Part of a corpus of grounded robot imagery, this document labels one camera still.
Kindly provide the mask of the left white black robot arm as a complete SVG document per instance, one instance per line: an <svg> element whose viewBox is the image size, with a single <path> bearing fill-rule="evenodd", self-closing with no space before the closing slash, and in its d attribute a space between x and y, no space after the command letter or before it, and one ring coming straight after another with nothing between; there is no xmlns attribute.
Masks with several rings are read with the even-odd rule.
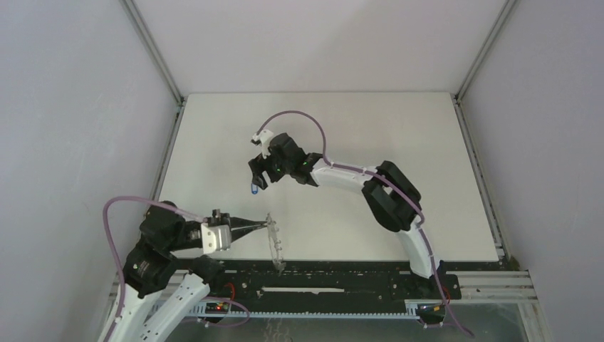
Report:
<svg viewBox="0 0 604 342"><path fill-rule="evenodd" d="M200 301L210 300L222 313L236 306L234 285L225 276L224 265L210 255L227 250L233 242L260 229L271 231L271 216L262 221L233 217L214 210L209 217L186 212L170 201L148 199L140 238L125 261L121 261L108 222L108 210L118 201L139 201L119 196L103 208L103 224L118 271L118 293L100 341L165 341ZM202 255L187 264L177 289L158 308L153 306L168 287L182 260L174 253L200 248Z"/></svg>

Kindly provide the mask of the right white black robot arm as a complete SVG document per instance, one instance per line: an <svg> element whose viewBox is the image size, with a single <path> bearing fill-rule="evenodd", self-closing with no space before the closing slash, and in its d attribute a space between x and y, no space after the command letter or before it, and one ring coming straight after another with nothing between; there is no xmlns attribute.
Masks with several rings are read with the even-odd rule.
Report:
<svg viewBox="0 0 604 342"><path fill-rule="evenodd" d="M360 167L326 162L320 153L307 153L286 133L255 133L251 143L261 152L249 161L251 182L265 190L285 176L301 185L335 187L363 196L377 223L393 232L406 251L415 291L432 298L444 286L446 269L435 254L422 225L421 194L392 162Z"/></svg>

